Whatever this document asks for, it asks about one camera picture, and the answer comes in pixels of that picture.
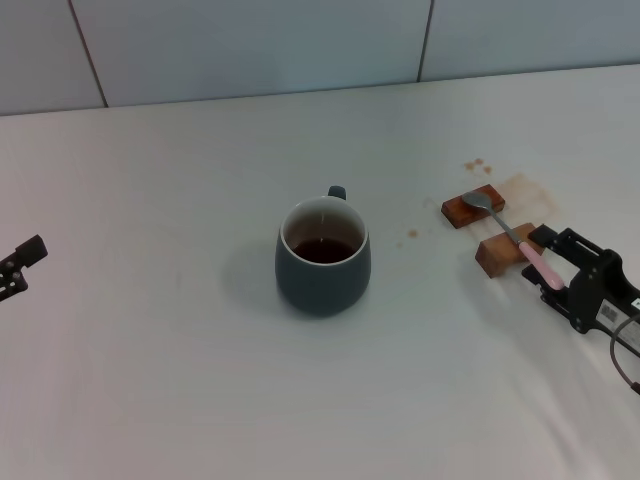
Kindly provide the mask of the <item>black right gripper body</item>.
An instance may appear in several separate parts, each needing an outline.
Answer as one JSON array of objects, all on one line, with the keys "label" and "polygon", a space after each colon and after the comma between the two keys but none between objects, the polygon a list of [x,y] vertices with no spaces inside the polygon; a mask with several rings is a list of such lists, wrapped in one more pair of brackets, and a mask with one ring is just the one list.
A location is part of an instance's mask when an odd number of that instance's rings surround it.
[{"label": "black right gripper body", "polygon": [[569,283],[568,310],[572,327],[581,334],[590,329],[611,332],[612,327],[598,320],[603,301],[627,318],[639,314],[639,289],[625,276],[621,256],[610,249],[599,254],[581,253],[569,262],[579,271]]}]

